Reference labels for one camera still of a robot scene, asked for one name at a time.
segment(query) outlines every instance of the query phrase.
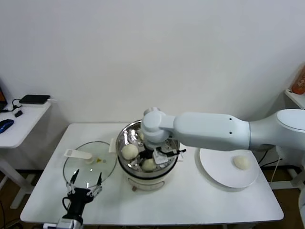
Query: shelf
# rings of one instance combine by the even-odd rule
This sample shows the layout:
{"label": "shelf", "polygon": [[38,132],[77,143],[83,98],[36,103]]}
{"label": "shelf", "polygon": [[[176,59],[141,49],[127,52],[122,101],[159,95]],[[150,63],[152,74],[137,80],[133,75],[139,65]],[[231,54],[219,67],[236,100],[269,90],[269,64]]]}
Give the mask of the shelf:
{"label": "shelf", "polygon": [[301,109],[305,109],[305,94],[295,94],[290,89],[286,89],[285,94]]}

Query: white wall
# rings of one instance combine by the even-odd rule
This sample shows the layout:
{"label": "white wall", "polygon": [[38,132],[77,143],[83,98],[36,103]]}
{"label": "white wall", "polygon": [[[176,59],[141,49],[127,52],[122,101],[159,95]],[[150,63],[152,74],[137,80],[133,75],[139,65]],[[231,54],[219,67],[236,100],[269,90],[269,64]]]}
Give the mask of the white wall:
{"label": "white wall", "polygon": [[303,0],[0,0],[2,84],[58,100],[7,157],[43,167],[68,123],[150,106],[265,116],[305,60],[304,21]]}

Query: wooden floor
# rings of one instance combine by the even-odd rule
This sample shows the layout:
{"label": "wooden floor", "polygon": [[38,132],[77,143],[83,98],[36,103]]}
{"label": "wooden floor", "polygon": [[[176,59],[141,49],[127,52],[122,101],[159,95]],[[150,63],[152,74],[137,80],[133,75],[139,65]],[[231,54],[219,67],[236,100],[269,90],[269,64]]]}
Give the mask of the wooden floor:
{"label": "wooden floor", "polygon": [[[272,175],[271,170],[264,171],[267,180],[270,180]],[[39,175],[35,177],[33,183],[35,184],[39,178]],[[283,180],[290,180],[289,174],[285,170],[278,170],[275,174],[274,181],[283,181]],[[21,206],[18,209],[10,209],[10,204],[14,200],[15,195],[17,194],[19,187],[15,185],[12,181],[8,180],[5,186],[0,191],[0,201],[3,204],[4,211],[5,211],[5,221],[6,221],[6,228],[13,222],[19,220],[20,214],[22,209],[24,208],[26,201],[29,198],[29,195],[25,197]],[[279,201],[285,217],[283,220],[278,222],[267,222],[267,223],[260,223],[255,228],[256,229],[303,229],[302,220],[300,217],[300,213],[298,210],[298,197],[299,191],[298,189],[290,189],[290,190],[275,190],[274,194]],[[29,224],[20,222],[23,225],[24,229],[35,229],[41,228],[41,225],[36,224]],[[0,224],[2,224],[3,228],[3,217],[2,213],[0,213]],[[228,225],[228,229],[233,228],[234,225]],[[121,227],[110,227],[110,226],[85,226],[85,229],[120,229]],[[153,229],[153,227],[128,227],[128,229]],[[161,229],[221,229],[221,225],[209,225],[209,226],[184,226],[184,227],[161,227]]]}

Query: laptop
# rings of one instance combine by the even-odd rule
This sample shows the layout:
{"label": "laptop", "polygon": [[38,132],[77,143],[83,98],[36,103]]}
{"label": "laptop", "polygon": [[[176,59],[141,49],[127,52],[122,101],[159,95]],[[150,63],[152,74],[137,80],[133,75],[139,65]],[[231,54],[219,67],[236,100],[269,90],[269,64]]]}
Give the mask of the laptop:
{"label": "laptop", "polygon": [[0,111],[3,110],[3,108],[8,104],[6,101],[4,94],[0,88]]}

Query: orange bottle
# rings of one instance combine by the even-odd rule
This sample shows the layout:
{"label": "orange bottle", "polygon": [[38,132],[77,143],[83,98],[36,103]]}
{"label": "orange bottle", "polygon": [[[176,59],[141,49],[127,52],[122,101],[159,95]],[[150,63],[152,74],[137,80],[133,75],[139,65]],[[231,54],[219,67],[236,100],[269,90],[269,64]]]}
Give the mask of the orange bottle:
{"label": "orange bottle", "polygon": [[291,91],[296,94],[305,93],[305,66],[302,68],[299,77],[291,87]]}

